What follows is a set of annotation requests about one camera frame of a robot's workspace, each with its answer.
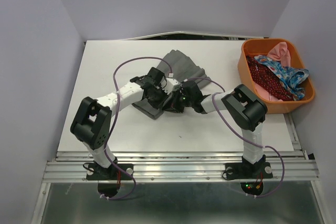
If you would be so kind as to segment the grey skirt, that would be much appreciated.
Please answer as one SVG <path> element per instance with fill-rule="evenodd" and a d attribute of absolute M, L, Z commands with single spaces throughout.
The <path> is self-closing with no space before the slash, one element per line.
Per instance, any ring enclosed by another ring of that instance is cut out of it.
<path fill-rule="evenodd" d="M 195 82 L 200 89 L 210 84 L 210 77 L 206 74 L 205 69 L 197 66 L 194 61 L 179 50 L 171 50 L 164 58 L 172 67 L 174 78 L 182 82 L 185 79 L 197 78 Z M 147 99 L 132 104 L 134 108 L 156 120 L 164 112 L 161 109 L 154 109 L 150 106 Z"/>

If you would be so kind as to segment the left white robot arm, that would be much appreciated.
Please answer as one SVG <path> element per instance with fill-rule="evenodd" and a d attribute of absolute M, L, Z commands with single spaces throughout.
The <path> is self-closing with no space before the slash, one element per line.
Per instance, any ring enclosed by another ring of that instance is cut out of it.
<path fill-rule="evenodd" d="M 119 112 L 143 100 L 154 109 L 161 109 L 179 86 L 171 73 L 166 76 L 152 67 L 148 74 L 130 79 L 113 93 L 81 101 L 70 132 L 87 148 L 104 178 L 113 178 L 117 172 L 117 158 L 110 151 L 108 140 Z"/>

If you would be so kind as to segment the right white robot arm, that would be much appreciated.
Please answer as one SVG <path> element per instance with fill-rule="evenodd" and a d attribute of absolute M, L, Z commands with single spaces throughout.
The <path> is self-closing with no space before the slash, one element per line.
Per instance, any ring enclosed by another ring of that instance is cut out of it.
<path fill-rule="evenodd" d="M 261 165 L 266 160 L 261 132 L 268 109 L 247 86 L 240 84 L 230 91 L 204 95 L 195 81 L 185 81 L 172 93 L 163 110 L 183 113 L 185 108 L 192 108 L 199 114 L 228 111 L 242 132 L 239 134 L 228 126 L 244 141 L 241 165 L 243 174 L 253 177 L 260 172 Z"/>

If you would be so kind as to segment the red dotted skirt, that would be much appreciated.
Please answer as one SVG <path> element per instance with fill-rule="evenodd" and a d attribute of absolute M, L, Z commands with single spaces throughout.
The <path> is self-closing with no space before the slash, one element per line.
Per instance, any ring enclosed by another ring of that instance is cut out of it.
<path fill-rule="evenodd" d="M 246 60 L 255 89 L 264 100 L 292 101 L 292 94 L 282 86 L 280 79 L 267 66 L 250 56 L 247 56 Z"/>

